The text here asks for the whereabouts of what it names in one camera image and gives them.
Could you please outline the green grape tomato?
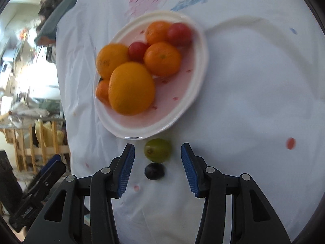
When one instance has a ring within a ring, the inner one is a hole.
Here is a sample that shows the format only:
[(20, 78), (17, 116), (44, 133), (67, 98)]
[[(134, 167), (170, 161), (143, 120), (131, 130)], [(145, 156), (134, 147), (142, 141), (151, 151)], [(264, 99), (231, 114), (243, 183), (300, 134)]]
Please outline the green grape tomato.
[(169, 160), (172, 153), (170, 142), (156, 138), (148, 141), (144, 146), (144, 154), (147, 159), (155, 163), (163, 163)]

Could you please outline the red cherry tomato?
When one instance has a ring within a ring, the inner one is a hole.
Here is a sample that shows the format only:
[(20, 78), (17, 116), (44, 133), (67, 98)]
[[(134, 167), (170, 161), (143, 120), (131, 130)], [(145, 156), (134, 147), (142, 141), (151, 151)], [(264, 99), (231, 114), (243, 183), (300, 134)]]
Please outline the red cherry tomato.
[(149, 48), (149, 44), (136, 41), (129, 45), (128, 55), (131, 61), (143, 62), (146, 50)]
[(192, 42), (192, 29), (184, 23), (173, 23), (167, 31), (167, 41), (177, 47), (187, 46)]

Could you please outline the white cartoon bed sheet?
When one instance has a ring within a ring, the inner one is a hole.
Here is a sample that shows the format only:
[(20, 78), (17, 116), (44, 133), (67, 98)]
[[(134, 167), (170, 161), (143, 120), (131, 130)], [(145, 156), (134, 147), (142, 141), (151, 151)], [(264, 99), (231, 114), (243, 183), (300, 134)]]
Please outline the white cartoon bed sheet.
[(145, 141), (134, 142), (128, 187), (113, 202), (120, 241), (194, 243), (204, 201), (187, 182), (185, 142), (225, 174), (249, 173), (295, 240), (324, 195), (324, 34), (303, 0), (78, 0), (56, 36), (72, 173), (90, 176), (122, 153), (125, 140), (95, 112), (95, 58), (158, 9), (204, 29), (209, 67), (196, 102), (160, 134), (173, 148), (162, 179), (145, 177)]

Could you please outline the small mandarin left edge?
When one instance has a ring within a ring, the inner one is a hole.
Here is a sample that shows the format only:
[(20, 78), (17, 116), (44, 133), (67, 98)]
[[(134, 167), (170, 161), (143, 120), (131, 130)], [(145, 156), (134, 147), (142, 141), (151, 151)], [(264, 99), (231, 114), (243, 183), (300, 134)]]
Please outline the small mandarin left edge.
[(110, 102), (108, 98), (108, 86), (109, 86), (109, 80), (101, 79), (95, 91), (96, 98), (106, 106), (110, 106)]

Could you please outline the large orange lower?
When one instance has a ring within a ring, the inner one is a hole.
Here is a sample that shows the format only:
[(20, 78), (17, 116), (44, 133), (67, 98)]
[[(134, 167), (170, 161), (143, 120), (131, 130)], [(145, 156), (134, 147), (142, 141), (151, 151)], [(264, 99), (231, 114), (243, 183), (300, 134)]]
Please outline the large orange lower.
[(143, 113), (155, 100), (155, 83), (143, 64), (126, 62), (112, 73), (108, 97), (112, 109), (123, 116)]

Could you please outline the large orange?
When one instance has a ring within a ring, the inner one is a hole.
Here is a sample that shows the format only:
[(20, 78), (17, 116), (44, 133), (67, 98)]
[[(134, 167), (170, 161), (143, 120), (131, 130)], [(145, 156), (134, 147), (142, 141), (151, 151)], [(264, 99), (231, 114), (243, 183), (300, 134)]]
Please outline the large orange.
[(155, 83), (143, 64), (126, 62), (112, 73), (108, 97), (112, 109), (123, 116), (143, 113), (155, 100)]
[(123, 44), (108, 44), (97, 55), (96, 69), (102, 79), (109, 80), (113, 71), (121, 64), (129, 62), (128, 47)]

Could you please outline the large orange upper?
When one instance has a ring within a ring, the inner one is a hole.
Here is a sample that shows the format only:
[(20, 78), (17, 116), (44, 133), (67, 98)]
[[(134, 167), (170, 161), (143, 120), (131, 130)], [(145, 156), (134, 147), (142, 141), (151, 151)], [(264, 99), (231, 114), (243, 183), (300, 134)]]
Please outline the large orange upper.
[(108, 44), (97, 55), (96, 69), (102, 79), (109, 80), (113, 71), (121, 64), (129, 62), (128, 47), (123, 44)]

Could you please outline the red cherry tomato in plate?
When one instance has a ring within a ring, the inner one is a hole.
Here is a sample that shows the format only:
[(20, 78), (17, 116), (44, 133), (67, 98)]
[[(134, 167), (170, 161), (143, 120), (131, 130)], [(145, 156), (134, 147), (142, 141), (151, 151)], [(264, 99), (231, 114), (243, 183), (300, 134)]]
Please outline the red cherry tomato in plate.
[(136, 41), (129, 45), (128, 55), (131, 61), (143, 62), (146, 50), (149, 48), (149, 44)]

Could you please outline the small mandarin middle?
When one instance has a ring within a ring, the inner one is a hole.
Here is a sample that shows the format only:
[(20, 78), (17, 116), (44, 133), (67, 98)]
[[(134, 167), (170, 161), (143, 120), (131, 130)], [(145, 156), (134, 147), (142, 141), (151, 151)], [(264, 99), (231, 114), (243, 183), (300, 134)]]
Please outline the small mandarin middle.
[(165, 78), (179, 72), (182, 55), (175, 46), (167, 42), (158, 42), (146, 50), (144, 64), (150, 73)]

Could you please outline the small mandarin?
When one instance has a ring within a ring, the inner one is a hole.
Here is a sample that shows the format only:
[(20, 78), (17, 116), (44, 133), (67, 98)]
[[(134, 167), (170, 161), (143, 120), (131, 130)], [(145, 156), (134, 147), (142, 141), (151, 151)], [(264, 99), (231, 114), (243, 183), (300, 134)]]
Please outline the small mandarin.
[(167, 42), (158, 42), (146, 50), (144, 64), (150, 73), (165, 78), (179, 72), (182, 55), (175, 46)]
[(169, 27), (171, 26), (170, 22), (166, 21), (155, 21), (152, 22), (145, 31), (145, 39), (149, 45), (166, 41), (167, 33)]

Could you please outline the teal orange folded blanket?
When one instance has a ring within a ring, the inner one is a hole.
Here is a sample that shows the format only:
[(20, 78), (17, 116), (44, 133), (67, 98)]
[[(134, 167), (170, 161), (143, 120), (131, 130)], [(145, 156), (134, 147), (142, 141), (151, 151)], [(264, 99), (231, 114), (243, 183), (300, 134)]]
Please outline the teal orange folded blanket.
[(63, 0), (43, 24), (34, 42), (37, 46), (56, 43), (57, 25), (61, 18), (74, 7), (77, 0)]

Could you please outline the small mandarin far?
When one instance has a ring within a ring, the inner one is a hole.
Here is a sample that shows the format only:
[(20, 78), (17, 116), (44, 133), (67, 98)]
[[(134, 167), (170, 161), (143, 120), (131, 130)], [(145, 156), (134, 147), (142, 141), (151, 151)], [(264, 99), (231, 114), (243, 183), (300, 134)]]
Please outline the small mandarin far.
[(145, 31), (145, 39), (149, 45), (166, 41), (167, 33), (169, 27), (171, 26), (170, 22), (166, 21), (155, 21), (152, 22)]

